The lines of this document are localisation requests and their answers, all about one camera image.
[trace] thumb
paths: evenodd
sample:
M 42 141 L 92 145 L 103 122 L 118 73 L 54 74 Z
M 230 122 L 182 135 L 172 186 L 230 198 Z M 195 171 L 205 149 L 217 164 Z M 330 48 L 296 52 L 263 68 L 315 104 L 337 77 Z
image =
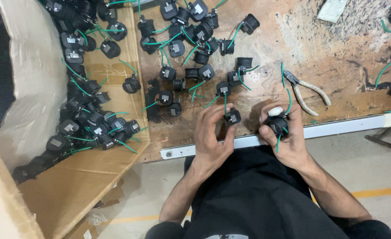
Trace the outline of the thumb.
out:
M 234 150 L 234 138 L 237 126 L 232 125 L 228 127 L 228 131 L 226 132 L 225 140 L 224 140 L 224 148 L 232 151 Z
M 259 134 L 265 139 L 265 141 L 272 146 L 273 148 L 277 147 L 278 139 L 275 136 L 274 132 L 272 131 L 269 126 L 262 125 L 259 128 Z

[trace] pliers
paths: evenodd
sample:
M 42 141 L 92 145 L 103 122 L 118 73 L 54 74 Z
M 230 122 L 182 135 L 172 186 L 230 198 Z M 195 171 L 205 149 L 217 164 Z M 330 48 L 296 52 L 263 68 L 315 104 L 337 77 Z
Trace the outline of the pliers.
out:
M 303 85 L 304 87 L 309 88 L 309 89 L 315 91 L 316 93 L 318 93 L 322 97 L 322 99 L 324 99 L 324 101 L 326 102 L 327 106 L 331 105 L 331 101 L 328 98 L 328 96 L 325 94 L 325 92 L 322 91 L 320 88 L 316 87 L 315 85 L 311 85 L 309 83 L 306 83 L 306 82 L 304 82 L 302 80 L 297 79 L 294 76 L 293 73 L 291 73 L 291 72 L 289 72 L 287 70 L 284 70 L 284 77 L 287 78 L 288 81 L 293 86 L 294 94 L 296 95 L 297 101 L 299 102 L 299 104 L 302 107 L 302 109 L 304 111 L 306 111 L 306 113 L 310 114 L 311 116 L 318 116 L 318 113 L 316 113 L 315 111 L 309 109 L 309 107 L 306 106 L 305 102 L 303 101 L 302 95 L 300 94 L 299 87 L 297 86 L 298 84 Z

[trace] stained wooden surface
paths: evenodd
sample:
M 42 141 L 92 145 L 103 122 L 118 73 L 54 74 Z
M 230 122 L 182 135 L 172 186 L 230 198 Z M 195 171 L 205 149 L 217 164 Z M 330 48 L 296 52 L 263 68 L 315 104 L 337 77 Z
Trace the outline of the stained wooden surface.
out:
M 213 8 L 219 0 L 204 0 Z M 203 106 L 214 97 L 216 84 L 226 81 L 227 73 L 235 69 L 237 57 L 253 57 L 253 66 L 260 67 L 248 72 L 243 86 L 232 89 L 228 102 L 235 104 L 242 120 L 237 127 L 237 136 L 257 132 L 259 109 L 268 100 L 288 102 L 288 94 L 281 82 L 280 64 L 308 83 L 320 87 L 330 97 L 332 106 L 325 106 L 321 97 L 312 90 L 299 87 L 305 103 L 319 116 L 312 117 L 303 112 L 305 125 L 310 121 L 329 122 L 391 110 L 391 96 L 386 95 L 391 83 L 391 67 L 383 74 L 378 89 L 373 84 L 379 72 L 390 62 L 391 34 L 385 33 L 379 20 L 385 19 L 390 0 L 349 0 L 343 15 L 336 24 L 316 19 L 322 1 L 318 0 L 228 0 L 218 8 L 219 25 L 214 36 L 232 38 L 235 29 L 247 14 L 252 13 L 261 23 L 252 35 L 239 31 L 235 39 L 235 52 L 221 56 L 217 51 L 209 59 L 216 76 L 198 87 L 197 94 L 206 98 L 195 98 L 181 94 L 182 115 L 170 117 L 167 107 L 156 106 L 154 113 L 147 115 L 150 127 L 151 146 L 139 162 L 160 160 L 162 148 L 192 144 L 196 116 Z M 183 1 L 177 6 L 184 6 Z M 162 19 L 159 7 L 142 11 L 147 19 L 154 19 L 156 30 L 167 27 L 170 22 Z M 157 41 L 168 40 L 168 32 L 157 33 Z M 185 68 L 200 67 L 192 61 L 185 61 L 193 46 L 184 41 L 186 53 L 172 58 L 177 77 L 185 76 Z M 141 72 L 146 93 L 146 103 L 151 104 L 153 94 L 159 89 L 172 90 L 171 84 L 159 78 L 161 68 L 160 52 L 152 55 L 139 48 Z M 196 83 L 187 81 L 187 88 Z M 296 102 L 290 83 L 286 80 L 293 103 Z

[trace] white paper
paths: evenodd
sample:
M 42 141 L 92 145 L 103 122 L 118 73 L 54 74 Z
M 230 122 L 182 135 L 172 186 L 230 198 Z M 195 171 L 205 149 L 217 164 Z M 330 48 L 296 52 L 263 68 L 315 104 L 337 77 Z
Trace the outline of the white paper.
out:
M 89 229 L 84 233 L 83 237 L 85 239 L 92 239 L 91 232 L 89 231 Z
M 336 23 L 346 7 L 347 0 L 327 0 L 318 14 L 318 19 Z

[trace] plastic bag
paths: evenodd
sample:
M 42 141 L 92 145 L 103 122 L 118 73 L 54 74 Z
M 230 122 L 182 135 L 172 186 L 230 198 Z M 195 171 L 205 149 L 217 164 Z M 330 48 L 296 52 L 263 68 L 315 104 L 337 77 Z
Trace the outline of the plastic bag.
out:
M 90 225 L 98 226 L 101 225 L 101 223 L 106 222 L 107 218 L 102 213 L 90 211 L 88 213 L 87 221 Z

